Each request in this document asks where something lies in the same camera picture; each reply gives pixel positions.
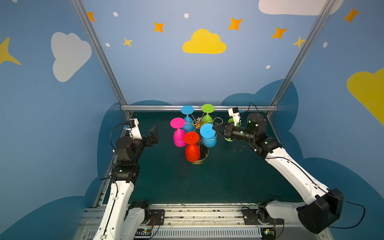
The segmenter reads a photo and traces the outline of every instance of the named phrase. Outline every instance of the green table surface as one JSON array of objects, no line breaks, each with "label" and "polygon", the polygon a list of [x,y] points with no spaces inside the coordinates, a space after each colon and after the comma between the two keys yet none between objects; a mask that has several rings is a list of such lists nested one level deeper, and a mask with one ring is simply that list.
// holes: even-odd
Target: green table surface
[{"label": "green table surface", "polygon": [[[227,112],[213,112],[228,122]],[[173,143],[173,118],[184,118],[180,112],[135,112],[141,134],[148,135],[159,127],[159,143],[144,149],[139,159],[140,173],[129,202],[170,203],[244,203],[263,202],[274,195],[286,202],[302,201],[289,182],[246,142],[227,142],[221,135],[217,144],[200,165],[185,159],[185,147]],[[242,118],[246,123],[247,114]],[[274,137],[268,124],[267,134]]]}]

